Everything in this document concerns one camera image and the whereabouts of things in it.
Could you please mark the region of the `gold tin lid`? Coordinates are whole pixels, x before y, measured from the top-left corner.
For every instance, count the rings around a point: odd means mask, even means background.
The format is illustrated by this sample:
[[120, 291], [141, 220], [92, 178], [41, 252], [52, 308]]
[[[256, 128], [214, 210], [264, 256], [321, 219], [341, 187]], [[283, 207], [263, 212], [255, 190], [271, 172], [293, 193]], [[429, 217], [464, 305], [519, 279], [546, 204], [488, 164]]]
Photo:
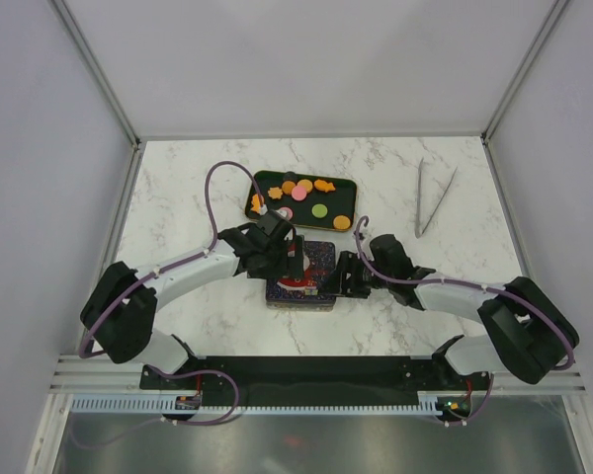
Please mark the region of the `gold tin lid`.
[[336, 250], [331, 242], [304, 242], [304, 279], [270, 279], [266, 282], [265, 299], [331, 298], [320, 288], [335, 268]]

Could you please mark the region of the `metal tongs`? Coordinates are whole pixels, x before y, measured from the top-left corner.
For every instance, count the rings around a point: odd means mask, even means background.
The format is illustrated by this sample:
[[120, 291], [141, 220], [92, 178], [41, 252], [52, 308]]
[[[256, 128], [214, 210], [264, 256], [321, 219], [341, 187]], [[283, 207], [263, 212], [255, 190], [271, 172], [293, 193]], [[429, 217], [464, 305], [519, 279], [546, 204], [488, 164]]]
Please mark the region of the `metal tongs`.
[[417, 167], [414, 236], [421, 238], [433, 224], [445, 198], [448, 196], [459, 169], [455, 168], [445, 184], [437, 183], [430, 187], [425, 173], [426, 163], [421, 159]]

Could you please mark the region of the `square gold cookie tin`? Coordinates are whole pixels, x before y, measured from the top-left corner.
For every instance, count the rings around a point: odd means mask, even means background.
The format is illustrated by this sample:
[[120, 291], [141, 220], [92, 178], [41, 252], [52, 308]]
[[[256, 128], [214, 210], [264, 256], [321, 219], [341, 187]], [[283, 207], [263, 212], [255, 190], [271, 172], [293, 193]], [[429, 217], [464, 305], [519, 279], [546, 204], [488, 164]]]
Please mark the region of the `square gold cookie tin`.
[[276, 298], [266, 300], [266, 306], [271, 309], [306, 312], [329, 312], [334, 308], [335, 303], [335, 297], [303, 299]]

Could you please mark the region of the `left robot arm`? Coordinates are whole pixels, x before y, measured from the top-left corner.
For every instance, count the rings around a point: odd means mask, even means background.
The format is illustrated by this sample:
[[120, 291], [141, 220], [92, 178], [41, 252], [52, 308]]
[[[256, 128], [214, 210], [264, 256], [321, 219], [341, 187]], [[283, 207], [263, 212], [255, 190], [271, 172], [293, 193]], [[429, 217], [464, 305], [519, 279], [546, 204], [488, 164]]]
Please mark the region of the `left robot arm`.
[[79, 355], [97, 356], [88, 350], [94, 341], [113, 363], [140, 362], [162, 372], [173, 388], [186, 389], [197, 375], [193, 353], [178, 337], [156, 330], [155, 316], [200, 287], [239, 275], [304, 278], [303, 237], [285, 217], [269, 210], [256, 222], [216, 233], [207, 247], [161, 264], [142, 269], [124, 262], [110, 265], [81, 310], [87, 333]]

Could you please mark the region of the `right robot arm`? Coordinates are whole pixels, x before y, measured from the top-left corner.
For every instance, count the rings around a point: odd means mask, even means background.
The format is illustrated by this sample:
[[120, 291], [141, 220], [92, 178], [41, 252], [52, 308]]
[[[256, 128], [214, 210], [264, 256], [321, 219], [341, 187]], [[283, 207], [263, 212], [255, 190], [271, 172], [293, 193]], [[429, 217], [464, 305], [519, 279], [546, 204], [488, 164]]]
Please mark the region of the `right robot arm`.
[[321, 290], [337, 297], [366, 299], [387, 290], [399, 304], [468, 319], [483, 326], [480, 336], [453, 337], [435, 352], [432, 377], [455, 389], [476, 372], [508, 371], [535, 385], [553, 370], [575, 362], [579, 335], [547, 295], [528, 277], [483, 285], [416, 266], [391, 234], [370, 249], [340, 253]]

